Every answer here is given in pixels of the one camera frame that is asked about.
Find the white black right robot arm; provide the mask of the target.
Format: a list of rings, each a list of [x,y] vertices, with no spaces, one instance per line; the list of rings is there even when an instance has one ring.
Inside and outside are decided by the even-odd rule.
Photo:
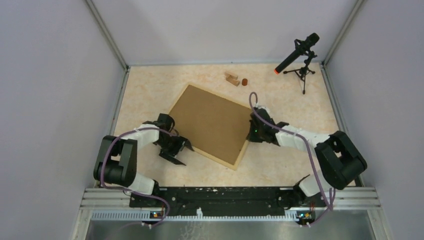
[[[288,195],[281,197],[282,206],[307,206],[314,195],[329,193],[324,204],[332,209],[335,191],[343,190],[363,173],[368,165],[359,150],[343,131],[332,134],[314,133],[293,127],[286,122],[275,123],[264,107],[253,107],[247,140],[269,143],[305,152],[313,173],[298,181]]]

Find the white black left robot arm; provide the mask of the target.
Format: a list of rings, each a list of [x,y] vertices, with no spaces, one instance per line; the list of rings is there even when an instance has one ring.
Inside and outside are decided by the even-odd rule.
[[[175,120],[160,113],[157,120],[145,121],[139,127],[119,136],[106,135],[100,144],[93,177],[102,186],[123,189],[141,194],[141,200],[149,207],[160,202],[160,193],[155,190],[155,180],[137,171],[138,151],[147,145],[159,147],[159,156],[174,165],[183,162],[177,154],[187,148],[193,150],[191,142],[175,129]]]

